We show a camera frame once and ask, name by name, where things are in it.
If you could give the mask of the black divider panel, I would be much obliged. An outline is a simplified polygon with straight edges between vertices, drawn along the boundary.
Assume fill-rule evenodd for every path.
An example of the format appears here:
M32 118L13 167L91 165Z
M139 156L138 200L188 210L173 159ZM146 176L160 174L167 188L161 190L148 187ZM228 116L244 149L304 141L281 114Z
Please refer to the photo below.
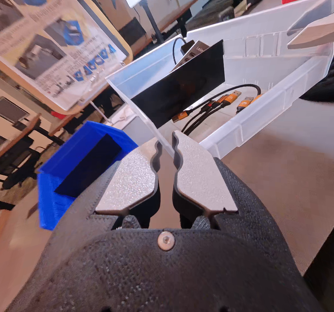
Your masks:
M110 135L103 136L55 189L55 192L77 198L114 163L121 151L120 145Z
M160 128L225 82L223 56L222 39L131 101Z

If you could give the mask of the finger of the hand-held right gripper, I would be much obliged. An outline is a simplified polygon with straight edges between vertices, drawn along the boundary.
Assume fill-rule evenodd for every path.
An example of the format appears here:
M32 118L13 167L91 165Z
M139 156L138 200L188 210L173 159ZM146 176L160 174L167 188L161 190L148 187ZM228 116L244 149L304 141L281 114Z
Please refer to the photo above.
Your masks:
M334 17L324 17L308 24L288 44L287 48L302 49L334 41Z

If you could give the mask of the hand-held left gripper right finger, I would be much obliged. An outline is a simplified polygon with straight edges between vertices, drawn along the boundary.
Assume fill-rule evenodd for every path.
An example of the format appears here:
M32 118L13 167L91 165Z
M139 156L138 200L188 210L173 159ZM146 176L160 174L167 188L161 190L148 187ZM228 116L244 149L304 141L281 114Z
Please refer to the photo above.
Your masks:
M172 134L172 147L177 168L175 209L182 215L237 213L232 192L210 152L178 130Z

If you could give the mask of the black usb cable red plug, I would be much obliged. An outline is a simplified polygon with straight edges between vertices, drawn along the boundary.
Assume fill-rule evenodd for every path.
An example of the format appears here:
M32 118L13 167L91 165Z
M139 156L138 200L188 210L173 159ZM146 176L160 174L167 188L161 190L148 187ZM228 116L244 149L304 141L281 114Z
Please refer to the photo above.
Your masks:
M196 107L201 108L200 111L186 123L181 132L189 136L209 116L209 114L214 111L214 109L218 108L219 105L220 103L218 101L210 100ZM172 121L174 123L181 121L187 118L194 110L195 108L191 110L184 110L181 113L175 115L172 118Z

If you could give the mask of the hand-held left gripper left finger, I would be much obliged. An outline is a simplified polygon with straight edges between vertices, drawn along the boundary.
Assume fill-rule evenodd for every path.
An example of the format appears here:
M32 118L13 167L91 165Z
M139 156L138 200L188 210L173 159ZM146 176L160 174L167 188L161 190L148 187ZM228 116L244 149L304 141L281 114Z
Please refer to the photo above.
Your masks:
M158 189L160 142L151 139L126 155L95 208L97 214L127 215Z

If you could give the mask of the blue plastic bin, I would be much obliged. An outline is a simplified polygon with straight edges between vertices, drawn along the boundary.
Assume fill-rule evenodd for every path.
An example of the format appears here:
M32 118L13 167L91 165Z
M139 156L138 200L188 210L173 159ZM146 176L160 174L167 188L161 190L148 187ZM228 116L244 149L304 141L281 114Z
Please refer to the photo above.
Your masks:
M88 121L41 166L37 178L41 228L53 231L61 217L76 199L57 194L55 189L105 135L110 135L122 148L114 163L122 160L128 153L138 147L122 130Z

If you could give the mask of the clear plastic bin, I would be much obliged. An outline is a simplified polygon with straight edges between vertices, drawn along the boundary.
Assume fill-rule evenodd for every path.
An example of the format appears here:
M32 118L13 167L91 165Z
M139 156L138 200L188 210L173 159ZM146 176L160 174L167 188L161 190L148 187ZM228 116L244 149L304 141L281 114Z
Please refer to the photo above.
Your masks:
M333 43L288 49L287 44L308 24L333 14L333 0L299 0L271 9L189 31L187 41L200 40L210 47L223 39L225 82L191 106L227 88L256 84L262 95L244 112L237 104L246 96L256 96L254 88L239 89L240 97L229 107L208 117L192 132L192 138L220 159L240 147L287 110L292 103L323 79L333 58ZM172 133L182 121L171 120L160 128L131 101L137 94L171 73L173 39L165 42L106 80L143 121L171 157Z

